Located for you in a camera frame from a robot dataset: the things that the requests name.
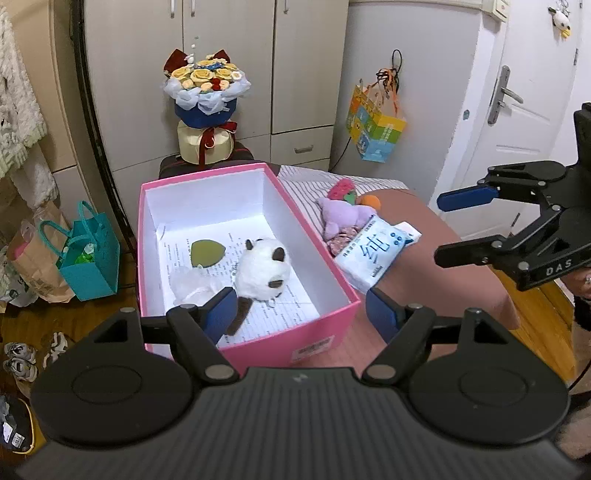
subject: label sticker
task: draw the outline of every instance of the label sticker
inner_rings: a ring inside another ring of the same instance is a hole
[[[331,335],[327,338],[323,338],[322,340],[319,340],[316,343],[312,343],[311,345],[307,345],[307,346],[300,348],[298,350],[294,350],[291,353],[291,361],[297,362],[298,360],[301,360],[301,359],[306,358],[308,356],[312,356],[317,353],[327,351],[330,348],[330,346],[332,345],[332,341],[334,339],[335,339],[335,336]]]
[[[2,425],[2,434],[4,435],[4,441],[8,443],[10,435],[12,435],[12,427],[6,422]]]
[[[14,438],[12,439],[12,444],[16,447],[19,448],[22,445],[22,441],[25,439],[25,437],[23,437],[22,435],[15,433],[14,434]]]

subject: green leaf-shaped felt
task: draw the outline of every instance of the green leaf-shaped felt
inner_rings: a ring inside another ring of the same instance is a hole
[[[213,240],[197,240],[191,245],[191,265],[211,267],[226,254],[226,247]]]
[[[347,195],[343,197],[343,200],[350,203],[351,205],[355,205],[355,200],[357,199],[357,192],[351,190]]]

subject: pink box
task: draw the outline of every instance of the pink box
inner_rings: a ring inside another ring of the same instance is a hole
[[[241,373],[287,367],[337,346],[360,301],[318,234],[265,164],[217,168],[142,185],[139,199],[139,308],[164,315],[175,305],[170,273],[190,266],[190,245],[210,238],[226,256],[210,270],[230,281],[245,238],[280,240],[293,267],[286,291],[270,306],[255,302],[234,337],[218,348]]]

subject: power cord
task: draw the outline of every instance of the power cord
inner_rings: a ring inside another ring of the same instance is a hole
[[[336,163],[332,166],[332,168],[329,169],[329,173],[333,173],[336,166],[339,164],[340,159],[343,158],[343,155],[345,154],[345,152],[347,151],[347,147],[349,146],[349,144],[351,143],[351,137],[349,137],[349,139],[347,140],[347,144],[345,145],[345,149],[343,150],[343,152],[341,153],[339,159],[336,161]]]
[[[581,372],[581,374],[576,378],[576,380],[574,382],[572,382],[569,386],[569,392],[577,386],[577,383],[579,383],[582,378],[585,376],[585,374],[587,373],[587,371],[589,371],[589,368],[591,368],[591,360],[589,360],[589,362],[587,363],[587,366],[585,368],[583,368],[583,371]]]

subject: teal gift bag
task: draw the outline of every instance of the teal gift bag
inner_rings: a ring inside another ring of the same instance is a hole
[[[83,207],[92,214],[86,218]],[[117,293],[119,281],[119,253],[121,247],[104,213],[97,214],[86,202],[78,204],[80,220],[76,220],[69,232],[58,224],[45,220],[39,224],[39,234],[45,244],[59,257],[56,266],[79,300],[98,299]],[[45,235],[48,225],[67,235],[67,250],[58,251]],[[86,245],[94,247],[93,261],[75,263]]]

